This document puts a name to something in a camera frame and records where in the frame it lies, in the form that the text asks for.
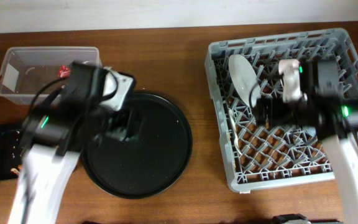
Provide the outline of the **grey plate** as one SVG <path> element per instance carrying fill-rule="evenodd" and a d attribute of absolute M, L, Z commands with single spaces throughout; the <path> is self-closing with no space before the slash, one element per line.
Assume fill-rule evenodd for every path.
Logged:
<path fill-rule="evenodd" d="M 249 61 L 242 55 L 229 56 L 229 74 L 241 100 L 254 107 L 260 98 L 260 85 Z"/>

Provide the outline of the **round black tray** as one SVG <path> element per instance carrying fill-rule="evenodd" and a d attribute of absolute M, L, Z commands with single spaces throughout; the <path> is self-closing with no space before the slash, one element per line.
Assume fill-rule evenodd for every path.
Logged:
<path fill-rule="evenodd" d="M 137 91 L 125 108 L 141 115 L 138 133 L 119 141 L 107 134 L 101 144 L 88 145 L 81 160 L 89 178 L 105 192 L 140 199 L 173 185 L 192 153 L 192 133 L 182 110 L 161 94 Z"/>

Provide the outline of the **white plastic fork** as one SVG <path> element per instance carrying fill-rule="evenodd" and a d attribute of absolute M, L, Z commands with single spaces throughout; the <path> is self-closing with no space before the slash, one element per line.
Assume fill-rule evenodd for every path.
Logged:
<path fill-rule="evenodd" d="M 234 113 L 232 111 L 232 109 L 228 109 L 229 112 L 229 120 L 230 120 L 230 124 L 232 127 L 232 132 L 233 132 L 233 136 L 234 136 L 234 147 L 237 151 L 237 153 L 239 154 L 239 156 L 242 156 L 242 151 L 239 148 L 239 138 L 237 135 L 237 129 L 236 129 L 236 123 L 234 121 Z"/>

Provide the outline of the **red snack wrapper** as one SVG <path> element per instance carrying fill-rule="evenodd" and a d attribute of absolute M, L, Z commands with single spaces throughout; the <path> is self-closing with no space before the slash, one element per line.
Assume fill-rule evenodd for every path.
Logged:
<path fill-rule="evenodd" d="M 58 78 L 68 78 L 70 76 L 70 68 L 65 66 L 65 65 L 61 65 L 58 71 Z"/>

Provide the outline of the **rice and peanut shells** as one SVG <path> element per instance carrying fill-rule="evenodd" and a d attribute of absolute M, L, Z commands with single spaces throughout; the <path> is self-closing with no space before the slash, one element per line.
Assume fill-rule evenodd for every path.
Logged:
<path fill-rule="evenodd" d="M 18 166 L 17 168 L 11 168 L 10 172 L 12 172 L 15 175 L 19 175 L 21 172 L 22 166 Z"/>

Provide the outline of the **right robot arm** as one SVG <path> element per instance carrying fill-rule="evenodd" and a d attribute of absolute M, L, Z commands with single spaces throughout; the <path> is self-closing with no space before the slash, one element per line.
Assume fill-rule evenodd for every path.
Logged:
<path fill-rule="evenodd" d="M 249 106 L 258 125 L 312 127 L 331 164 L 346 223 L 358 223 L 358 97 L 344 98 L 339 90 L 335 59 L 278 64 L 280 98 L 249 93 Z"/>

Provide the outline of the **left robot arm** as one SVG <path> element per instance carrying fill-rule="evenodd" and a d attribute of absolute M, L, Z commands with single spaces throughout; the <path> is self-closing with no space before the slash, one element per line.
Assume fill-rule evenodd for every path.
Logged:
<path fill-rule="evenodd" d="M 134 76 L 111 67 L 73 62 L 65 84 L 36 104 L 22 123 L 22 169 L 9 223 L 55 223 L 65 187 L 86 147 L 102 136 L 126 141 L 140 129 L 125 109 Z"/>

